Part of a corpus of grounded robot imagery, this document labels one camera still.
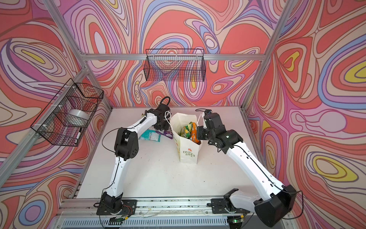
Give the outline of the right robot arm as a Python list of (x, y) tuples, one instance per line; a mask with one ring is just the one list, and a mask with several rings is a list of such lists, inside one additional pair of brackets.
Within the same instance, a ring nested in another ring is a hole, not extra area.
[(235, 130), (226, 130), (218, 113), (200, 109), (204, 124), (198, 127), (198, 139), (206, 140), (218, 152), (231, 158), (248, 176), (258, 194), (250, 195), (234, 188), (223, 196), (222, 208), (229, 213), (245, 210), (255, 213), (268, 227), (273, 227), (293, 209), (299, 193), (274, 177), (249, 150)]

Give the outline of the purple snack bag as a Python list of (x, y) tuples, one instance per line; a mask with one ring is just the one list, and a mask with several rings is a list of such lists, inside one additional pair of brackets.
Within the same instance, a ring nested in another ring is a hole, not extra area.
[(156, 130), (155, 132), (157, 134), (162, 135), (162, 136), (165, 136), (165, 137), (167, 137), (169, 139), (173, 139), (173, 134), (169, 130)]

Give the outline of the silver tape roll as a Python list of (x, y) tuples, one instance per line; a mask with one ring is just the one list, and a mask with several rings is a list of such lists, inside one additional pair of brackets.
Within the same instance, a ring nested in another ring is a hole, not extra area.
[(71, 115), (76, 118), (84, 119), (84, 120), (89, 120), (89, 118), (90, 118), (90, 116), (86, 112), (79, 110), (79, 109), (70, 110), (68, 112), (68, 115)]

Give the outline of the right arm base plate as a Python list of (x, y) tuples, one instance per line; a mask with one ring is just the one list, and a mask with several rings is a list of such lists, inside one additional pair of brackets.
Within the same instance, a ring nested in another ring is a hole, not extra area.
[(212, 198), (211, 202), (207, 203), (213, 214), (248, 214), (250, 211), (237, 209), (232, 204), (228, 204), (224, 198)]

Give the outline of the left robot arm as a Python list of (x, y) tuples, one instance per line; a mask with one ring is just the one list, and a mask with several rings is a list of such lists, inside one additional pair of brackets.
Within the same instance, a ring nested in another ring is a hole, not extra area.
[(150, 127), (159, 130), (169, 129), (169, 104), (171, 98), (164, 97), (157, 108), (146, 110), (142, 118), (129, 127), (117, 128), (114, 143), (115, 166), (112, 172), (110, 185), (102, 190), (98, 204), (97, 215), (120, 215), (127, 210), (127, 215), (133, 214), (132, 207), (123, 203), (124, 180), (131, 159), (139, 152), (139, 138)]

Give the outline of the green yellow Fox's candy bag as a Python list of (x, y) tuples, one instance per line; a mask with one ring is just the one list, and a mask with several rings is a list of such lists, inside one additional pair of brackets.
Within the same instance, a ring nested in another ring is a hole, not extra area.
[(193, 125), (194, 125), (193, 122), (190, 122), (189, 124), (184, 125), (180, 132), (180, 137), (190, 139), (192, 136)]

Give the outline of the teal snack bag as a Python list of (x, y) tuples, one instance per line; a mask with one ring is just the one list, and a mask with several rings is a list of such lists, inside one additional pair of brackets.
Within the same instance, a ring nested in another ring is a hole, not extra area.
[(158, 134), (155, 130), (150, 129), (146, 130), (139, 137), (140, 140), (154, 141), (154, 142), (160, 142), (160, 138), (161, 138), (160, 134)]

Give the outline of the orange snack bag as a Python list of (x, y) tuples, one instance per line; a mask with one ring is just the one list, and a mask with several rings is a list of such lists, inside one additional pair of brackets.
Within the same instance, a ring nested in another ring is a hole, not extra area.
[(198, 126), (196, 123), (192, 122), (192, 129), (191, 129), (191, 141), (200, 145), (201, 141), (198, 139), (197, 137), (197, 133), (198, 133)]

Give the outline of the white paper bag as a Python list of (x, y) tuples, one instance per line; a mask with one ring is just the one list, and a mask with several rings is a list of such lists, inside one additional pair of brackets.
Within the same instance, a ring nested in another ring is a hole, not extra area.
[(197, 125), (198, 119), (196, 115), (176, 113), (171, 118), (170, 126), (173, 133), (173, 139), (176, 143), (178, 156), (181, 163), (197, 164), (199, 151), (202, 143), (196, 138), (186, 138), (181, 136), (183, 134), (184, 127), (188, 127), (189, 124)]

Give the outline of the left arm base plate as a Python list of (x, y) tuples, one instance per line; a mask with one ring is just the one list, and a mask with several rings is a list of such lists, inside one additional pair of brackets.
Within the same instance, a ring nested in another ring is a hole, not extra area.
[(119, 201), (116, 207), (112, 209), (108, 208), (105, 204), (97, 202), (94, 203), (94, 207), (97, 208), (97, 215), (99, 216), (132, 216), (136, 211), (137, 200), (136, 199), (123, 199)]

